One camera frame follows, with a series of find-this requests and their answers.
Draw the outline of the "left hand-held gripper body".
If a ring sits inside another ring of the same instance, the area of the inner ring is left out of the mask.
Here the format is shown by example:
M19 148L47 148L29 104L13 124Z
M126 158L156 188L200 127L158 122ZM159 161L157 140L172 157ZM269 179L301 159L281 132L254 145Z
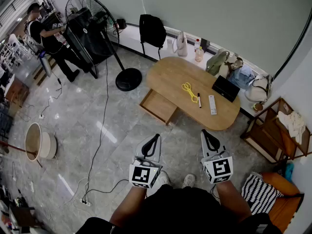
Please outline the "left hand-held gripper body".
M129 166L129 182L135 187L151 189L161 169L159 163L135 156Z

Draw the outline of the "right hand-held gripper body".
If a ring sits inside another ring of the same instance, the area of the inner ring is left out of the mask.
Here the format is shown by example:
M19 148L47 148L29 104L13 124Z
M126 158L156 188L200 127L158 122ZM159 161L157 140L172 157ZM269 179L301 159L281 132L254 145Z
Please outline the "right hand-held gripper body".
M203 171L211 184L230 180L234 173L233 159L228 152L221 152L201 160Z

